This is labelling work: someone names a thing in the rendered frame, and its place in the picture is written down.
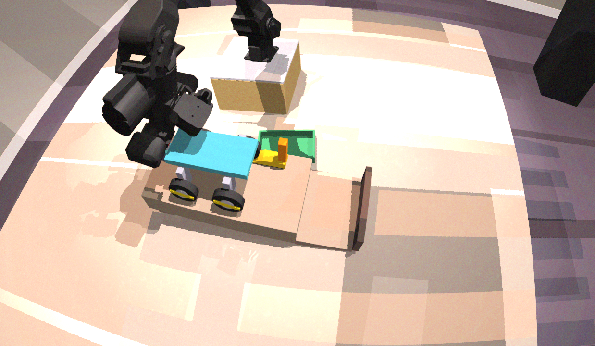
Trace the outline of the green tray floor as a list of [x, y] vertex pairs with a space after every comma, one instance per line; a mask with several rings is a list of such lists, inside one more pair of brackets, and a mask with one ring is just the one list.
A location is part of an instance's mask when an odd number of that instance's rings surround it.
[[279, 138], [288, 139], [288, 155], [313, 155], [313, 136], [261, 136], [261, 149], [278, 152]]

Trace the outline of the peach inclined ramp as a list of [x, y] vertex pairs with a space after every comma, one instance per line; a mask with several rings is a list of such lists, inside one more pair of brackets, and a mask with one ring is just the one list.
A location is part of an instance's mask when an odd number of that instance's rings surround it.
[[142, 198], [160, 212], [322, 249], [352, 252], [365, 240], [372, 167], [362, 179], [311, 170], [312, 159], [288, 155], [285, 169], [252, 163], [247, 180], [236, 180], [236, 192], [245, 199], [240, 212], [219, 208], [213, 193], [223, 188], [224, 175], [190, 169], [198, 187], [195, 201], [184, 201], [169, 191], [176, 165], [163, 156], [153, 168]]

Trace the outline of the yellow wheel chock with orange handle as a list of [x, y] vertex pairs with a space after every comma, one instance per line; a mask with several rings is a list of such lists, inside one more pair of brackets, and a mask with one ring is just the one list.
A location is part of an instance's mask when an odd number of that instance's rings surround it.
[[261, 150], [260, 155], [253, 159], [253, 163], [264, 166], [279, 167], [285, 169], [288, 160], [288, 139], [279, 138], [278, 152]]

